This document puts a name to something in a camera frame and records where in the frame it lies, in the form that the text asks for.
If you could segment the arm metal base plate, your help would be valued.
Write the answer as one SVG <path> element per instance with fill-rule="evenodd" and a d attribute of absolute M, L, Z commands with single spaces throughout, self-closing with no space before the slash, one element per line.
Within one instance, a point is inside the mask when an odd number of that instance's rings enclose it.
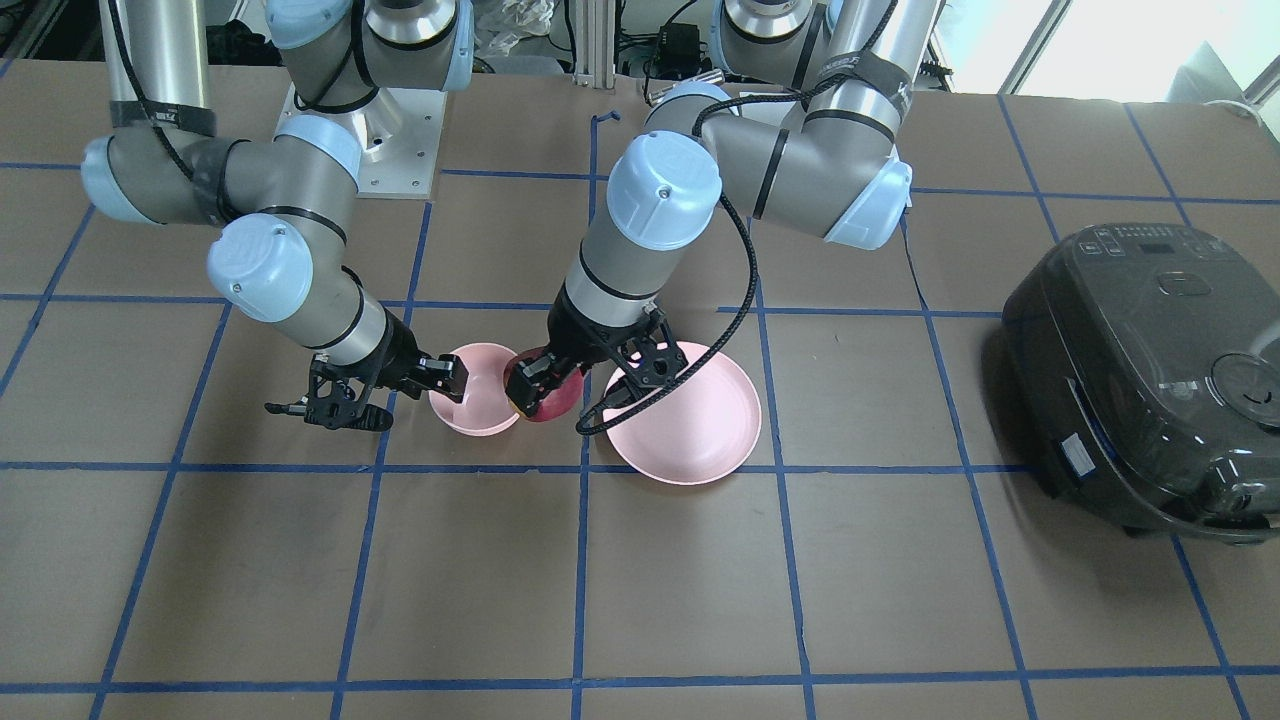
<path fill-rule="evenodd" d="M 429 200 L 449 97 L 435 90 L 380 88 L 353 111 L 311 114 L 334 120 L 364 145 L 361 199 Z"/>

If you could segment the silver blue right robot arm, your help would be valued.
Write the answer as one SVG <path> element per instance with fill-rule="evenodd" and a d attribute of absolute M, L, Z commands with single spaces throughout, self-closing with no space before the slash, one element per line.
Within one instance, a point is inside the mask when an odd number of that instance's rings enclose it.
<path fill-rule="evenodd" d="M 376 388 L 461 402 L 453 354 L 433 356 L 343 263 L 366 143 L 340 118 L 385 88 L 456 91 L 472 74 L 468 1 L 269 1 L 271 41 L 298 111 L 268 142 L 227 137 L 209 97 L 198 1 L 102 1 L 113 132 L 84 150 L 81 179 L 106 217 L 211 225 L 212 287 L 312 354 L 308 387 L 270 414 L 384 432 Z"/>

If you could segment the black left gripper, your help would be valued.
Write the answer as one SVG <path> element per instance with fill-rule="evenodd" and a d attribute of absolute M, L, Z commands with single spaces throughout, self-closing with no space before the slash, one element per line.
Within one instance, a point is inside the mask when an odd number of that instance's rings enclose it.
<path fill-rule="evenodd" d="M 559 296 L 552 305 L 548 331 L 552 352 L 521 352 L 504 369 L 506 397 L 525 419 L 556 419 L 567 413 L 567 380 L 554 354 L 571 357 L 585 372 L 598 363 L 620 366 L 603 397 L 609 410 L 635 405 L 689 366 L 689 356 L 654 302 L 640 309 L 637 320 L 613 327 L 588 318 L 567 296 Z"/>

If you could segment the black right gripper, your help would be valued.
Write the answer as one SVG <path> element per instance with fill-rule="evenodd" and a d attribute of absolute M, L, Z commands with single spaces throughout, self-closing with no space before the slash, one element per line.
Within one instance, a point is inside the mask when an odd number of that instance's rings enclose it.
<path fill-rule="evenodd" d="M 453 404 L 465 401 L 468 369 L 460 356 L 421 354 L 413 333 L 393 313 L 364 313 L 360 323 L 367 328 L 312 356 L 308 396 L 293 404 L 265 402 L 264 409 L 330 430 L 381 433 L 394 425 L 394 416 L 371 402 L 378 388 L 413 400 L 435 392 Z"/>

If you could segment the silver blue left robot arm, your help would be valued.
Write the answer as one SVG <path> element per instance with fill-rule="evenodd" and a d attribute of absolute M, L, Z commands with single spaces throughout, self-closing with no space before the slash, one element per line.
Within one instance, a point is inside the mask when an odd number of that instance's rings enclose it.
<path fill-rule="evenodd" d="M 741 114 L 707 82 L 671 88 L 614 164 L 548 316 L 544 348 L 506 373 L 527 419 L 572 407 L 599 363 L 627 370 L 616 407 L 681 380 L 659 292 L 717 209 L 855 249 L 890 240 L 908 209 L 913 170 L 899 156 L 938 1 L 719 1 L 710 53 L 728 73 L 782 88 L 782 124 Z"/>

